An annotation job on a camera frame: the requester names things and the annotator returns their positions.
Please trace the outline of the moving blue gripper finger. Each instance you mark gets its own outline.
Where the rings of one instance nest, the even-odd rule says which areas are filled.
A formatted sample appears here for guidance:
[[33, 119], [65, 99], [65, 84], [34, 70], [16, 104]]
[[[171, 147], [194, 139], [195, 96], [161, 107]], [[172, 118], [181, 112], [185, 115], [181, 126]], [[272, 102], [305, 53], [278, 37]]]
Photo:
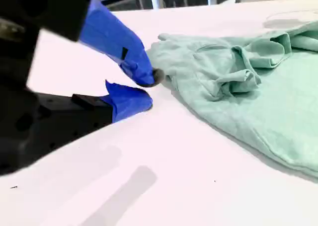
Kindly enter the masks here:
[[153, 87], [163, 78], [140, 38], [99, 0], [27, 0], [27, 14], [39, 29], [107, 55], [139, 86]]

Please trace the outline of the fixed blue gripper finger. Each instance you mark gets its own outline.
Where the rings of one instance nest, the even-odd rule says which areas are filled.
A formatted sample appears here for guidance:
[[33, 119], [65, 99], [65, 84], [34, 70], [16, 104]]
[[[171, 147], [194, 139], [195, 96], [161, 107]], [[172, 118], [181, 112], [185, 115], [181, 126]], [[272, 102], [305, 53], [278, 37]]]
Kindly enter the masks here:
[[105, 96], [39, 94], [37, 153], [48, 154], [153, 106], [142, 89], [109, 82], [105, 87]]

